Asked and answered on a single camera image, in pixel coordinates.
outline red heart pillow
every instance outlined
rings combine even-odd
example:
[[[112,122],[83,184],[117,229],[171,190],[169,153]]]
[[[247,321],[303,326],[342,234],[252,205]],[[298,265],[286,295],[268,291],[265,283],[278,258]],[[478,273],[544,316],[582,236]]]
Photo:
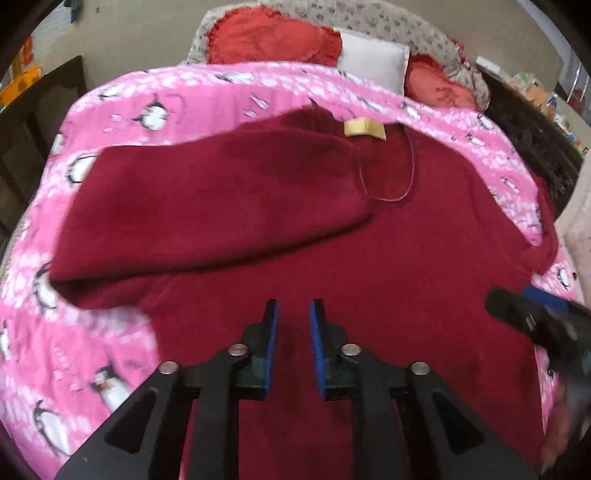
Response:
[[[207,34],[208,63],[307,61],[336,66],[343,49],[330,27],[282,15],[269,7],[240,7],[216,22]]]

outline penguin print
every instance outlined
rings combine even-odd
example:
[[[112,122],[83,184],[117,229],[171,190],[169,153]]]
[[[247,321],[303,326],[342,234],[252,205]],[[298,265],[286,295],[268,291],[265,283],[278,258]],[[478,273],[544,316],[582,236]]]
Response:
[[[495,124],[488,117],[485,117],[482,113],[478,114],[478,123],[480,123],[480,126],[485,130],[492,130],[495,127]]]
[[[96,155],[81,155],[68,165],[66,171],[66,178],[74,185],[76,183],[82,183],[85,179],[88,171],[96,160]]]
[[[37,303],[42,309],[57,308],[57,292],[49,284],[49,263],[44,264],[35,274],[31,287]]]
[[[565,268],[559,268],[556,277],[558,278],[558,281],[562,284],[564,288],[570,288],[569,274],[567,273]]]
[[[466,138],[467,138],[468,141],[472,142],[475,145],[480,145],[480,146],[485,145],[485,143],[480,138],[475,137],[472,134],[467,134],[466,135]]]
[[[0,330],[0,359],[8,362],[11,358],[12,353],[10,351],[10,339],[8,338],[8,322],[4,320],[2,330]]]
[[[255,97],[254,95],[250,95],[248,98],[255,102],[256,106],[259,107],[261,110],[267,110],[269,108],[269,104],[262,98]]]
[[[140,116],[133,119],[140,122],[147,130],[162,130],[166,126],[168,110],[158,101],[158,95],[154,94],[154,101],[142,108]]]
[[[402,110],[404,110],[408,114],[409,117],[414,118],[415,120],[420,120],[421,119],[421,114],[418,113],[413,107],[411,107],[406,102],[402,102],[400,104],[400,108]]]
[[[95,379],[90,387],[100,395],[100,399],[111,413],[131,394],[127,383],[115,372],[112,363],[95,372]]]
[[[388,109],[386,107],[384,107],[378,103],[372,102],[371,100],[367,100],[367,98],[363,98],[363,97],[358,96],[357,100],[359,100],[366,107],[371,108],[372,110],[375,110],[379,113],[386,114],[388,112]]]
[[[123,89],[123,84],[107,87],[103,91],[99,92],[99,99],[102,102],[114,100],[119,97],[119,93]]]
[[[165,98],[175,97],[180,99],[181,102],[181,111],[180,112],[172,112],[172,113],[179,113],[180,116],[177,120],[177,124],[180,123],[184,113],[186,111],[186,103],[183,97],[180,95],[172,94],[167,95]],[[164,106],[163,103],[160,102],[158,99],[158,94],[154,94],[154,100],[142,108],[142,111],[139,116],[133,118],[134,122],[140,122],[142,127],[146,130],[150,131],[158,131],[162,130],[166,126],[166,122],[168,119],[170,112]]]
[[[345,107],[345,105],[343,105],[342,103],[336,103],[336,102],[324,103],[323,102],[323,104],[320,105],[318,102],[316,102],[314,99],[312,99],[310,97],[308,97],[308,100],[310,100],[311,105],[319,106],[321,108],[324,108],[325,110],[328,110],[330,113],[332,113],[334,119],[338,120],[339,122],[345,122],[347,120],[351,120],[352,118],[355,118],[355,114],[353,113],[353,110]]]
[[[503,182],[505,185],[507,185],[511,190],[513,190],[515,193],[519,193],[519,188],[517,188],[517,185],[515,185],[515,183],[513,183],[510,179],[508,179],[507,177],[501,177],[501,182]]]
[[[337,70],[337,72],[339,72],[339,75],[341,75],[342,77],[346,78],[347,80],[351,80],[351,81],[355,82],[357,85],[359,85],[361,82],[363,82],[362,79],[353,75],[352,73],[347,73],[344,70]]]
[[[59,152],[61,152],[61,149],[64,148],[65,143],[66,136],[63,133],[61,133],[61,130],[59,130],[56,134],[55,139],[53,140],[53,145],[51,146],[50,154],[57,155]]]
[[[250,85],[254,81],[252,73],[223,73],[215,75],[218,80],[229,83],[244,83]]]
[[[49,448],[57,455],[61,453],[69,457],[72,454],[70,443],[64,424],[60,416],[46,408],[42,408],[43,400],[39,400],[33,410],[33,422],[39,434],[49,445]]]
[[[269,108],[269,104],[267,103],[267,101],[263,100],[262,98],[256,97],[254,95],[249,95],[248,98],[249,100],[253,101],[257,108],[261,110],[267,110]],[[257,117],[256,112],[251,108],[244,109],[244,115],[246,115],[248,118]]]

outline ruffled edge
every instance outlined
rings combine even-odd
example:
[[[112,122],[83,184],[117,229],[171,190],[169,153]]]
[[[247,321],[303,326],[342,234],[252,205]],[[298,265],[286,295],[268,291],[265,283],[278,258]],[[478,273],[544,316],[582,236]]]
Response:
[[[336,67],[339,61],[340,54],[343,52],[343,39],[340,37],[340,32],[333,30],[331,27],[319,27],[323,31],[324,41],[322,42],[321,52],[310,58],[309,61],[314,61],[327,67]]]
[[[293,18],[289,15],[284,15],[283,13],[279,12],[279,10],[274,10],[266,5],[258,5],[256,7],[238,7],[227,11],[223,17],[219,18],[207,33],[207,63],[225,63],[222,53],[220,52],[218,45],[216,45],[216,40],[220,33],[220,29],[227,20],[246,11],[261,11],[270,18],[277,18],[280,21],[303,22],[318,29],[318,32],[321,36],[320,46],[315,48],[315,51],[307,52],[300,59],[289,59],[289,61],[320,63],[322,65],[326,65],[327,67],[336,67],[339,56],[343,51],[343,41],[340,37],[340,32],[333,30],[331,27],[320,27],[318,25],[305,22],[305,20]]]

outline metal screw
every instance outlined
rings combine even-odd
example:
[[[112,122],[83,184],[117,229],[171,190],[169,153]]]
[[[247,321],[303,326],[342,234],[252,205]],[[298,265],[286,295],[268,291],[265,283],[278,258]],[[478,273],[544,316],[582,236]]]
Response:
[[[426,362],[414,362],[410,366],[410,370],[412,370],[415,375],[427,375],[431,371],[431,367],[429,367]]]
[[[361,353],[361,347],[356,343],[346,343],[340,348],[340,351],[343,352],[343,355],[355,356]]]
[[[248,347],[244,343],[234,343],[228,348],[228,353],[232,356],[242,356],[248,353]]]
[[[175,373],[178,370],[178,363],[168,360],[166,362],[162,362],[158,367],[158,371],[164,375],[170,375]]]

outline bedspread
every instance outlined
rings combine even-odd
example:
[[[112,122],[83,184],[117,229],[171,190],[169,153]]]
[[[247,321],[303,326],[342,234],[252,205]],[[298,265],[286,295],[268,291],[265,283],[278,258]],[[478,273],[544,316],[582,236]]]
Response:
[[[429,108],[368,80],[304,63],[188,65],[113,80],[80,98],[60,127],[0,301],[0,420],[42,479],[55,476],[160,360],[141,312],[81,311],[48,283],[60,224],[97,154],[109,145],[195,140],[310,102],[338,119],[398,121],[454,148],[526,238],[539,243],[535,183],[502,131],[476,112]],[[572,272],[561,247],[556,263],[532,283],[575,299]],[[537,356],[546,421],[554,380],[544,352]]]

